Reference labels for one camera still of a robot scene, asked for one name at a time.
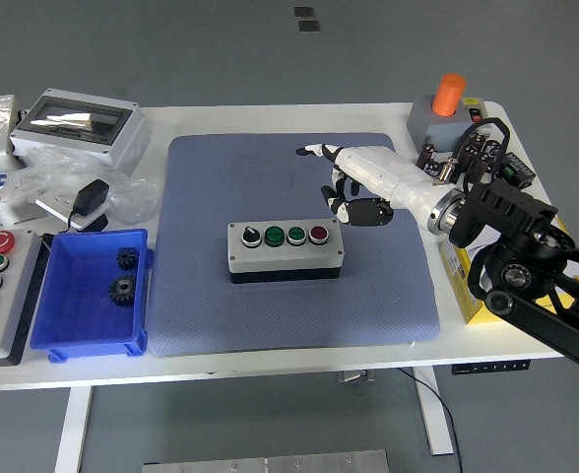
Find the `white robotic hand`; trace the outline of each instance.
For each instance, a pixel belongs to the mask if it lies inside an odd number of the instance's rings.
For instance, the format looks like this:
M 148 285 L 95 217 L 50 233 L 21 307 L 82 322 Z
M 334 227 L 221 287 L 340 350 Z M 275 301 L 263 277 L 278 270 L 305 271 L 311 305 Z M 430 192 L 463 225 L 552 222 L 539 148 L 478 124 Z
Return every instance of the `white robotic hand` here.
M 323 144 L 305 146 L 296 153 L 324 157 L 334 164 L 333 188 L 323 186 L 322 193 L 334 214 L 349 225 L 385 225 L 392 220 L 392 209 L 408 209 L 419 227 L 438 235 L 448 231 L 446 219 L 464 197 L 453 184 L 436 185 L 429 175 L 386 147 Z M 353 195 L 361 184 L 379 199 L 347 200 L 348 177 L 353 180 Z

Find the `blue mat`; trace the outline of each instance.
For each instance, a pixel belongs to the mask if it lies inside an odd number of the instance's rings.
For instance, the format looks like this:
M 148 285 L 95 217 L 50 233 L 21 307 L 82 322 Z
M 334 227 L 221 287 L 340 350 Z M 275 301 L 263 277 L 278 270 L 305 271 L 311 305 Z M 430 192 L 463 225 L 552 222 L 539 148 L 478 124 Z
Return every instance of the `blue mat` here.
M 342 226 L 338 279 L 230 282 L 228 223 L 332 216 L 320 193 L 331 182 L 331 163 L 294 152 L 314 143 L 393 147 L 374 133 L 204 135 L 171 143 L 147 314 L 155 355 L 391 345 L 438 335 L 433 285 L 407 211 L 395 211 L 387 227 Z

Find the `yellow box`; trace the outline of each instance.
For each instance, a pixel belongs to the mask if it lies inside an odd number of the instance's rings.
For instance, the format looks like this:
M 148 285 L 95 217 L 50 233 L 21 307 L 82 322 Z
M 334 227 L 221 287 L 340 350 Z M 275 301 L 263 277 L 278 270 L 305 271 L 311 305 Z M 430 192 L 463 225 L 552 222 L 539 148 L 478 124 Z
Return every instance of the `yellow box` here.
M 556 223 L 559 227 L 563 228 L 559 220 L 557 220 Z M 456 301 L 458 302 L 460 311 L 463 313 L 465 322 L 468 324 L 495 322 L 500 320 L 499 317 L 492 314 L 490 310 L 486 308 L 482 301 L 476 299 L 474 295 L 471 294 L 469 286 L 467 285 L 467 277 L 471 270 L 471 260 L 476 251 L 482 249 L 488 244 L 496 242 L 498 238 L 499 233 L 497 231 L 490 227 L 486 227 L 480 236 L 478 236 L 478 238 L 476 238 L 467 248 L 459 248 L 448 239 L 443 241 L 440 245 L 440 258 L 443 261 L 445 271 L 447 271 L 447 276 L 449 277 L 449 282 L 456 296 Z M 579 278 L 579 264 L 569 261 L 564 273 L 570 277 Z M 568 294 L 560 293 L 559 297 L 565 307 L 569 307 L 573 302 L 573 298 Z M 548 296 L 539 299 L 537 304 L 554 312 L 552 302 Z

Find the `orange cap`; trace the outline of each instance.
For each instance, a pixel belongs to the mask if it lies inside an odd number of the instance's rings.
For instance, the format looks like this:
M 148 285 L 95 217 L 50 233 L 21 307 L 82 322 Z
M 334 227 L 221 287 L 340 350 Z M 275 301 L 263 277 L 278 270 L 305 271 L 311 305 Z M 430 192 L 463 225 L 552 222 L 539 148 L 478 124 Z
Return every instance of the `orange cap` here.
M 466 86 L 467 81 L 460 74 L 445 74 L 440 80 L 438 92 L 436 97 L 434 97 L 431 109 L 440 116 L 453 115 Z

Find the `clear plastic wrap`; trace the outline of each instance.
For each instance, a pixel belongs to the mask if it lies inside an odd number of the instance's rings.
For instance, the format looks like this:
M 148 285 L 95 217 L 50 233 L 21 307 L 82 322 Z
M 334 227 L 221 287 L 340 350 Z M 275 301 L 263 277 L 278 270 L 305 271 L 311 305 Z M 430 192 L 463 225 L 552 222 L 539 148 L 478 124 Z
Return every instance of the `clear plastic wrap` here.
M 133 226 L 149 220 L 161 204 L 161 190 L 155 183 L 105 169 L 89 154 L 51 147 L 31 149 L 22 159 L 27 167 L 7 173 L 0 189 L 1 202 L 25 198 L 33 202 L 58 186 L 80 190 L 101 179 L 110 186 L 108 218 Z

